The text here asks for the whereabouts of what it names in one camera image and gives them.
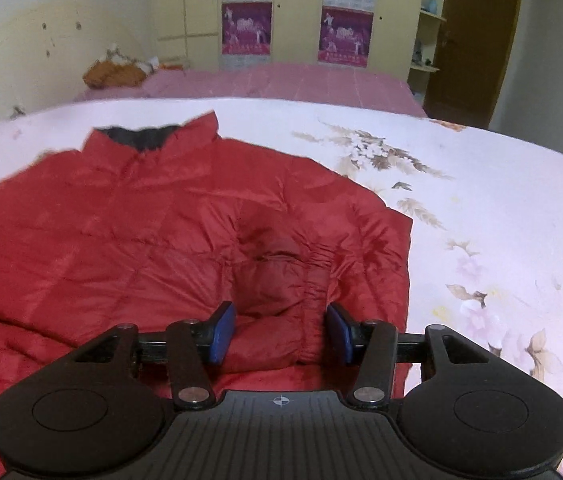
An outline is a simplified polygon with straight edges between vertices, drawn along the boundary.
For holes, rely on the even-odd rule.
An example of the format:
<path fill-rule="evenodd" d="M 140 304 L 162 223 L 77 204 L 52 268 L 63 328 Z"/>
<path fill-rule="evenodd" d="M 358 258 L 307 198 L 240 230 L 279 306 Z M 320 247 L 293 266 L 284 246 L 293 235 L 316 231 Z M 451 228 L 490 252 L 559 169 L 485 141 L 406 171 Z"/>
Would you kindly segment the red quilted down jacket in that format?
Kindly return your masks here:
<path fill-rule="evenodd" d="M 114 325 L 159 332 L 225 300 L 219 388 L 321 389 L 326 307 L 404 327 L 409 246 L 376 194 L 224 139 L 216 115 L 95 130 L 0 182 L 0 393 Z"/>

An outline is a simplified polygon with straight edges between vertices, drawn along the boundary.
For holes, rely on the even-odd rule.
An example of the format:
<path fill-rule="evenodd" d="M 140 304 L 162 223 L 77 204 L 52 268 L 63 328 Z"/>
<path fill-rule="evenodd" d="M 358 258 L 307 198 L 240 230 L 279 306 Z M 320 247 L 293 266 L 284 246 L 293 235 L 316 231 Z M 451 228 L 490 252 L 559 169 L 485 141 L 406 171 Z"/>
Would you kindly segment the pink floral quilt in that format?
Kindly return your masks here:
<path fill-rule="evenodd" d="M 563 396 L 563 155 L 437 119 L 260 99 L 70 104 L 0 123 L 0 182 L 99 129 L 213 114 L 224 139 L 314 160 L 411 220 L 404 327 L 442 323 Z"/>

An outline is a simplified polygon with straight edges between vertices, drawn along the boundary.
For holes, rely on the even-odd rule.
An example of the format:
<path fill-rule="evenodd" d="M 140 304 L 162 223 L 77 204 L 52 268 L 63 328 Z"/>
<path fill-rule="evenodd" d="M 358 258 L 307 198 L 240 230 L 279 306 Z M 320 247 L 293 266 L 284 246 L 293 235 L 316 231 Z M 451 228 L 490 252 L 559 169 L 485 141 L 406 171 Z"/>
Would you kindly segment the pink bed sheet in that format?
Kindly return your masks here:
<path fill-rule="evenodd" d="M 137 87 L 88 89 L 76 101 L 210 98 L 288 100 L 426 115 L 400 79 L 317 64 L 261 64 L 225 72 L 158 70 Z"/>

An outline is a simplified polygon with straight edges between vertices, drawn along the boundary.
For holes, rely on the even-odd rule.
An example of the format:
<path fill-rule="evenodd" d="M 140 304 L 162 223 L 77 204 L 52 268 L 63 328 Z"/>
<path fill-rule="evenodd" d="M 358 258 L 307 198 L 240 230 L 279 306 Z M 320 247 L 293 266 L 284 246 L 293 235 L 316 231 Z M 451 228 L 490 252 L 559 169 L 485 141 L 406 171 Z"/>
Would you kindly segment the cream corner shelf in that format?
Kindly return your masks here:
<path fill-rule="evenodd" d="M 438 33 L 445 22 L 444 0 L 420 0 L 411 67 L 407 77 L 411 93 L 419 105 L 425 103 L 430 77 L 440 70 L 435 62 L 435 51 Z"/>

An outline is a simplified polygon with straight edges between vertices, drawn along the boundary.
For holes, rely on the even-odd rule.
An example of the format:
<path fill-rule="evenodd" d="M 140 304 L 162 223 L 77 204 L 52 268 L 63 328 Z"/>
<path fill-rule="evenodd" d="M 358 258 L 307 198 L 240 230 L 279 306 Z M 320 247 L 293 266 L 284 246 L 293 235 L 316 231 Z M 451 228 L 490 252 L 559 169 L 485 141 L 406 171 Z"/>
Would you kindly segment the lower right purple poster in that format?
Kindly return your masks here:
<path fill-rule="evenodd" d="M 374 14 L 324 6 L 318 62 L 366 68 Z"/>

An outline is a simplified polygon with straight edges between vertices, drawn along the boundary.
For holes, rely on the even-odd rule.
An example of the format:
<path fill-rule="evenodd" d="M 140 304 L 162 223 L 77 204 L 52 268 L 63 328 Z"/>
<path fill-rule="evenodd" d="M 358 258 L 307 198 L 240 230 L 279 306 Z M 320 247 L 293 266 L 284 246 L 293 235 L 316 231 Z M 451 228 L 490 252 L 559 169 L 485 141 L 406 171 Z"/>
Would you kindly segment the purple poster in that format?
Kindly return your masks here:
<path fill-rule="evenodd" d="M 222 53 L 269 55 L 272 3 L 230 2 L 222 6 Z"/>
<path fill-rule="evenodd" d="M 374 14 L 324 6 L 318 62 L 366 68 Z"/>

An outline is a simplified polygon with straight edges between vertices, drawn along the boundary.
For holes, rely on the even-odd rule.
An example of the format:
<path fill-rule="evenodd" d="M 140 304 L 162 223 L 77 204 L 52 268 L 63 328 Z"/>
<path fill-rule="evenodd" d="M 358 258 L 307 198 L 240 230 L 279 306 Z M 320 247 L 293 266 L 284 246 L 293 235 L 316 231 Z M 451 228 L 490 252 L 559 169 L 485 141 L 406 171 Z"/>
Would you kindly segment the lower left purple poster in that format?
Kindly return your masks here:
<path fill-rule="evenodd" d="M 269 55 L 272 3 L 230 2 L 222 6 L 222 53 Z"/>

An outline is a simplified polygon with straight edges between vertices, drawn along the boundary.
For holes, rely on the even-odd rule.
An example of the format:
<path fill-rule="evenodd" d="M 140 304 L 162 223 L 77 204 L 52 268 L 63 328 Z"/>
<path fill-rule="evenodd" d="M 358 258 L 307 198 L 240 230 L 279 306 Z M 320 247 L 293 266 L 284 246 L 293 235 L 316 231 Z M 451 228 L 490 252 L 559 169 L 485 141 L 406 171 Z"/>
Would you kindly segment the cream arched headboard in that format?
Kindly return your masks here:
<path fill-rule="evenodd" d="M 71 102 L 113 46 L 131 58 L 145 54 L 129 26 L 97 6 L 58 2 L 16 15 L 0 27 L 0 122 L 14 106 L 27 115 Z"/>

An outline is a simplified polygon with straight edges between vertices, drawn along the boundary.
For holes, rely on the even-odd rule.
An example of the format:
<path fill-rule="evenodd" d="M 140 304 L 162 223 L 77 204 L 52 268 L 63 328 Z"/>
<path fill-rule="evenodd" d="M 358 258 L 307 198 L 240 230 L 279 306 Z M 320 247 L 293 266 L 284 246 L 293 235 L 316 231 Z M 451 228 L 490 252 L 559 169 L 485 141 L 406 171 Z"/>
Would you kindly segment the cream wardrobe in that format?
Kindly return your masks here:
<path fill-rule="evenodd" d="M 317 61 L 324 0 L 272 0 L 272 60 Z M 367 68 L 405 80 L 411 67 L 420 0 L 376 0 Z M 152 0 L 157 55 L 196 70 L 221 65 L 222 0 Z"/>

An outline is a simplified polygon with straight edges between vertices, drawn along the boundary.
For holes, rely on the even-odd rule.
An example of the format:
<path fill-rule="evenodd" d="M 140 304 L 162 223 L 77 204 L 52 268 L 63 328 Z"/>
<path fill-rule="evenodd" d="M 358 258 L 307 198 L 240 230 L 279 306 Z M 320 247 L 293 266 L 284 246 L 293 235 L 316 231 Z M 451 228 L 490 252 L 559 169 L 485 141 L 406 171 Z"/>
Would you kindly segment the brown wooden door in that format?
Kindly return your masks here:
<path fill-rule="evenodd" d="M 428 116 L 485 129 L 515 38 L 520 0 L 444 0 L 423 108 Z"/>

